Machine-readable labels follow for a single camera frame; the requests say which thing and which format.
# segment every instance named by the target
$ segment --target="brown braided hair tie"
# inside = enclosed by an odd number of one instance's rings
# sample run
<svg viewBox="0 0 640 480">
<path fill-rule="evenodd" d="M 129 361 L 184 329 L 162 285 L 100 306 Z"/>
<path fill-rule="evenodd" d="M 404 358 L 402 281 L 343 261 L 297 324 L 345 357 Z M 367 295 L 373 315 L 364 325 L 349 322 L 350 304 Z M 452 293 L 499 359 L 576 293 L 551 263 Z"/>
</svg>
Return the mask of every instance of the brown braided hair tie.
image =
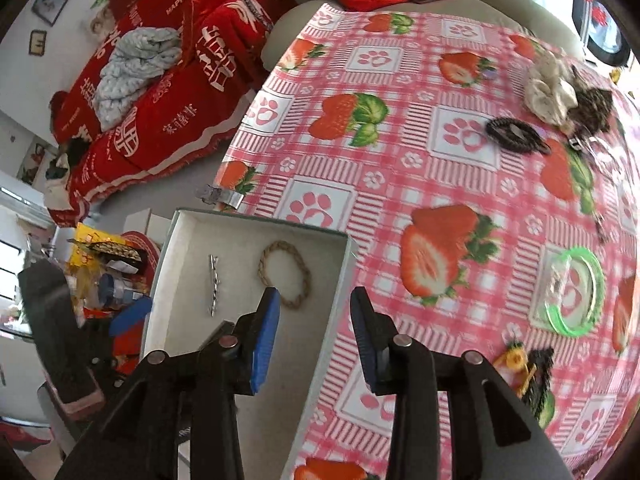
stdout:
<svg viewBox="0 0 640 480">
<path fill-rule="evenodd" d="M 277 240 L 276 242 L 268 246 L 262 252 L 262 256 L 260 256 L 260 262 L 258 263 L 258 277 L 260 278 L 260 281 L 264 286 L 273 286 L 273 283 L 267 276 L 267 272 L 264 267 L 267 263 L 267 258 L 274 251 L 284 251 L 290 254 L 293 257 L 296 265 L 300 269 L 300 272 L 302 272 L 302 294 L 297 295 L 296 299 L 293 301 L 288 300 L 282 295 L 280 296 L 280 302 L 284 306 L 288 308 L 300 308 L 306 298 L 309 297 L 309 294 L 311 294 L 311 272 L 306 266 L 305 261 L 302 259 L 302 256 L 300 256 L 300 253 L 293 245 L 285 242 L 284 240 Z"/>
</svg>

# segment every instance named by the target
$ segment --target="picture frame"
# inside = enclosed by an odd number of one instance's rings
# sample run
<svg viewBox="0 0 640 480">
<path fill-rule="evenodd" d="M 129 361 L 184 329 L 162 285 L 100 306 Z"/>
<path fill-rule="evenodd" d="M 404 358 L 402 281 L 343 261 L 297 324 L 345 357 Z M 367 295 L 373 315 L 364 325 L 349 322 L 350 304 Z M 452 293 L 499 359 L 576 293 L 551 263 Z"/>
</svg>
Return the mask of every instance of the picture frame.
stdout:
<svg viewBox="0 0 640 480">
<path fill-rule="evenodd" d="M 60 12 L 65 7 L 67 0 L 36 0 L 31 7 L 31 12 L 42 19 L 47 25 L 56 23 Z"/>
<path fill-rule="evenodd" d="M 30 56 L 44 56 L 44 48 L 47 41 L 46 30 L 32 30 L 29 38 Z"/>
</svg>

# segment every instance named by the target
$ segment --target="beige leather sofa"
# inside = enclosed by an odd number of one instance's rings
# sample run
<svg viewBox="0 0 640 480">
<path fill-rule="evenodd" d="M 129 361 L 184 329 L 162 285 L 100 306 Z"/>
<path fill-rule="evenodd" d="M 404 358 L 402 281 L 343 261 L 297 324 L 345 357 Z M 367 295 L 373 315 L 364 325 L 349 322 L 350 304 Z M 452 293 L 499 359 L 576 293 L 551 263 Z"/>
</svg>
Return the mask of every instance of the beige leather sofa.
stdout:
<svg viewBox="0 0 640 480">
<path fill-rule="evenodd" d="M 324 3 L 343 8 L 337 0 L 310 0 L 291 9 L 278 20 L 262 50 L 265 69 L 274 69 L 293 39 Z M 577 59 L 584 58 L 577 33 L 531 0 L 441 0 L 427 4 L 397 4 L 380 10 L 434 12 L 493 23 L 564 48 L 567 54 Z"/>
</svg>

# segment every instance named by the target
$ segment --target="table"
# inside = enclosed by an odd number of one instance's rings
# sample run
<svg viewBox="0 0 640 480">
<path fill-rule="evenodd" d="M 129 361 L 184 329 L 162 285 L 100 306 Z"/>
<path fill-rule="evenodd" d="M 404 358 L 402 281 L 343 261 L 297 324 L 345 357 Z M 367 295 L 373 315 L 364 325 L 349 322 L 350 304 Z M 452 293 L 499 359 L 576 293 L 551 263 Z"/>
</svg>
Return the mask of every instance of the table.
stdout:
<svg viewBox="0 0 640 480">
<path fill-rule="evenodd" d="M 400 332 L 433 351 L 477 349 L 494 359 L 513 339 L 527 350 L 552 346 L 555 413 L 546 433 L 577 470 L 605 461 L 638 410 L 640 181 L 616 188 L 572 162 L 560 132 L 524 108 L 523 79 L 537 48 L 465 18 L 323 6 L 258 92 L 216 181 L 246 195 L 241 213 L 348 232 L 360 247 L 355 284 Z M 576 65 L 594 86 L 610 88 Z M 613 90 L 606 139 L 628 153 L 640 116 Z M 482 134 L 496 116 L 533 124 L 552 155 L 500 150 Z M 637 174 L 633 159 L 626 169 Z M 594 210 L 604 215 L 609 244 L 598 243 Z M 460 233 L 462 248 L 452 243 Z M 549 330 L 538 309 L 541 269 L 572 246 L 595 252 L 607 283 L 600 323 L 578 339 Z M 584 303 L 579 281 L 572 273 L 566 314 Z M 316 456 L 383 475 L 393 412 L 392 396 L 375 398 L 364 384 L 345 309 L 314 416 L 303 421 L 298 463 Z M 448 479 L 444 396 L 440 429 Z"/>
</svg>

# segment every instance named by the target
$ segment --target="open cardboard box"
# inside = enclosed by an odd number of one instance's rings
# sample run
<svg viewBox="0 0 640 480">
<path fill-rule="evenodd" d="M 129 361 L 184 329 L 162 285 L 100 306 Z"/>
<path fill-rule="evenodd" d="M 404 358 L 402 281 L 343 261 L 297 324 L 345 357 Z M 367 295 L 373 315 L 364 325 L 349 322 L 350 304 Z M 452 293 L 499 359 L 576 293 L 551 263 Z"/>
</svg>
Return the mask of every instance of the open cardboard box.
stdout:
<svg viewBox="0 0 640 480">
<path fill-rule="evenodd" d="M 353 288 L 356 242 L 344 233 L 312 226 L 180 209 L 162 249 L 151 291 L 154 306 L 143 337 L 143 355 L 156 349 L 171 356 L 185 354 L 198 350 L 222 321 L 236 322 L 253 312 L 264 291 L 258 261 L 276 240 L 298 249 L 311 272 L 312 291 L 299 310 L 281 306 L 260 392 L 255 397 L 236 396 L 247 480 L 290 478 L 327 371 L 340 314 Z M 213 316 L 210 254 L 219 257 L 218 307 Z M 286 298 L 302 290 L 302 275 L 290 255 L 273 253 L 266 269 Z M 188 463 L 189 443 L 181 444 L 179 452 Z"/>
</svg>

